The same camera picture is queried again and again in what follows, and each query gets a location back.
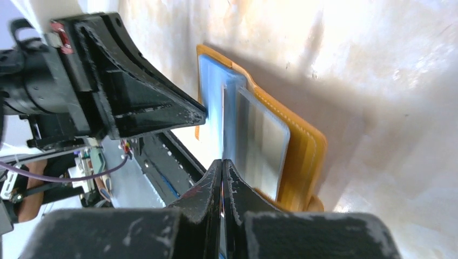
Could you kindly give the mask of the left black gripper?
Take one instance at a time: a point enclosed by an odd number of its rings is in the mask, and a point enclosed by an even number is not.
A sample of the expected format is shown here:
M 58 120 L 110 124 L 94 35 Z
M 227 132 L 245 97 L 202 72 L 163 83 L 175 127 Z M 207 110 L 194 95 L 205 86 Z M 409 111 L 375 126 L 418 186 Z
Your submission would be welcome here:
M 142 55 L 119 14 L 87 15 L 73 25 L 96 101 L 59 47 L 39 37 L 19 39 L 20 30 L 33 28 L 25 18 L 9 25 L 16 45 L 1 50 L 1 114 L 28 121 L 28 147 L 90 146 L 107 131 L 112 139 L 126 139 L 204 124 L 206 108 Z

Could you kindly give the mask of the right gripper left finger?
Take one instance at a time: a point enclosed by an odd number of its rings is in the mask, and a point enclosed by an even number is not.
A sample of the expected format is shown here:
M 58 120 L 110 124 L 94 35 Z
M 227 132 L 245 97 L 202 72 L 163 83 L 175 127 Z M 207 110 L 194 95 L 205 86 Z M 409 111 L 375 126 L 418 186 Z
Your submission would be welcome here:
M 66 209 L 47 215 L 22 258 L 218 258 L 221 160 L 165 208 Z

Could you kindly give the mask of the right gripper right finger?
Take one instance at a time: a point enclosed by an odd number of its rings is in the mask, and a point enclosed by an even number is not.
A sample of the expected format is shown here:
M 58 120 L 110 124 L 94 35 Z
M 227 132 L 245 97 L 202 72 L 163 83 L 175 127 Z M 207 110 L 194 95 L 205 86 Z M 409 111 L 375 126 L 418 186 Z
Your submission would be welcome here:
M 229 258 L 400 258 L 386 225 L 367 213 L 285 212 L 222 163 Z

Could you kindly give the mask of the tan leather card holder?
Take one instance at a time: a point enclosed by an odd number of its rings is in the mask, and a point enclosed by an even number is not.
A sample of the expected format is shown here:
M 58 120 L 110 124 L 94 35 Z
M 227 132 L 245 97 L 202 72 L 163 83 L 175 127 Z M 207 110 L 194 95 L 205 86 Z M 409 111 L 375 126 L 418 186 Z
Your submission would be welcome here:
M 247 78 L 248 90 L 289 127 L 291 138 L 279 183 L 279 192 L 271 201 L 280 208 L 293 212 L 323 212 L 323 203 L 314 194 L 314 189 L 327 152 L 326 137 L 268 94 L 239 64 L 203 44 L 196 46 L 196 52 L 197 55 L 205 54 L 244 75 Z

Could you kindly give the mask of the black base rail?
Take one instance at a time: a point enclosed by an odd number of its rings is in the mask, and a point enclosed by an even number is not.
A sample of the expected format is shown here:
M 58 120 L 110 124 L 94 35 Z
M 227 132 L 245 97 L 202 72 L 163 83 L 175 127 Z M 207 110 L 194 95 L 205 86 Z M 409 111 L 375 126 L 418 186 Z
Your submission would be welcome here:
M 166 205 L 194 186 L 205 167 L 171 131 L 131 139 L 134 157 Z

